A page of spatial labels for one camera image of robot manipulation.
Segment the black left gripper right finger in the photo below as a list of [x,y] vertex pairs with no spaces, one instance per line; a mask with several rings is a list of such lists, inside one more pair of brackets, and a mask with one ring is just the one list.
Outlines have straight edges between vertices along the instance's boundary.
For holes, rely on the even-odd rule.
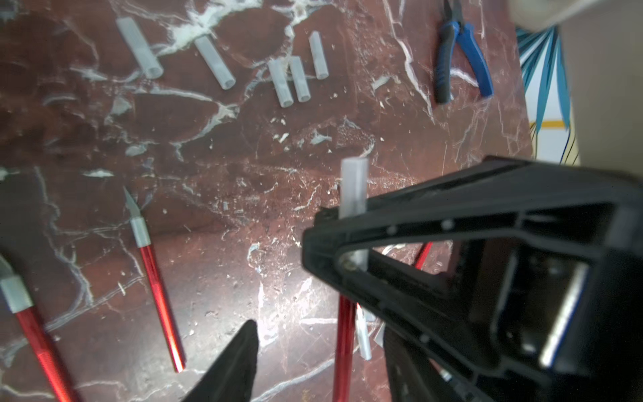
[[391,328],[384,331],[383,346],[393,401],[452,401],[452,388],[421,348]]

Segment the red carving knife capped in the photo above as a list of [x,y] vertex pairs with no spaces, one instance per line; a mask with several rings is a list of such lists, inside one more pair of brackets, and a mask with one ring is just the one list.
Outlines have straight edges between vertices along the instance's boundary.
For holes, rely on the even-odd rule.
[[27,338],[58,401],[79,401],[60,356],[46,333],[23,279],[1,256],[1,293]]

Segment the translucent white knife cap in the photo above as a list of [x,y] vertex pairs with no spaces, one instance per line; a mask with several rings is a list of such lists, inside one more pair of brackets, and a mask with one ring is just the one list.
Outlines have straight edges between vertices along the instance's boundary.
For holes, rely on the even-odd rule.
[[162,65],[160,65],[156,55],[152,53],[149,43],[147,43],[136,21],[133,18],[126,17],[118,18],[116,23],[119,32],[145,77],[149,80],[156,80],[161,77],[164,72]]

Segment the red carving knife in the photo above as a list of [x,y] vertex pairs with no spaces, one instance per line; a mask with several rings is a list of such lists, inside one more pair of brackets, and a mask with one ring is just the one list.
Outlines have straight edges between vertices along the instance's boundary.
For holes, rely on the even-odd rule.
[[373,313],[364,309],[360,304],[356,305],[355,332],[360,355],[365,361],[370,361],[372,359],[368,324],[374,322],[375,319],[376,318]]
[[156,256],[152,247],[152,240],[147,229],[147,223],[142,216],[141,210],[132,195],[126,188],[123,188],[126,206],[130,212],[130,225],[137,243],[137,248],[142,255],[152,296],[157,308],[157,315],[162,327],[163,336],[167,349],[172,360],[172,366],[176,373],[180,374],[186,369],[181,339],[173,319],[171,305],[167,297],[161,273],[157,267]]
[[414,267],[416,269],[418,269],[418,270],[423,269],[423,266],[424,266],[429,254],[430,254],[432,246],[433,246],[433,244],[431,242],[429,242],[429,243],[423,244],[420,247],[420,249],[419,249],[419,251],[418,251],[418,253],[417,253],[416,257],[415,257],[415,261],[414,261]]
[[[338,218],[348,219],[366,212],[367,208],[368,160],[363,157],[345,158],[341,164],[341,189]],[[357,302],[350,296],[354,291],[353,277],[365,271],[368,265],[368,251],[349,251],[340,257],[341,273],[348,273],[342,279],[338,304],[338,331],[333,379],[333,400],[348,401],[353,373],[354,348],[358,347],[355,332]]]

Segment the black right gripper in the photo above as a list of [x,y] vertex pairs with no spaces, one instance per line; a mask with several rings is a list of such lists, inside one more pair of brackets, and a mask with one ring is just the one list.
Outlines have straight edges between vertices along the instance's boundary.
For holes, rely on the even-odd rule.
[[642,185],[488,157],[316,215],[302,264],[494,401],[642,398]]

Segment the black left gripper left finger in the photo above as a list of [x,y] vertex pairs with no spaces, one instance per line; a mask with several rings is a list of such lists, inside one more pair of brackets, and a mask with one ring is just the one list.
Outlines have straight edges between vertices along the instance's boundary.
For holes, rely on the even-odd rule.
[[257,372],[257,323],[246,321],[183,402],[251,400]]

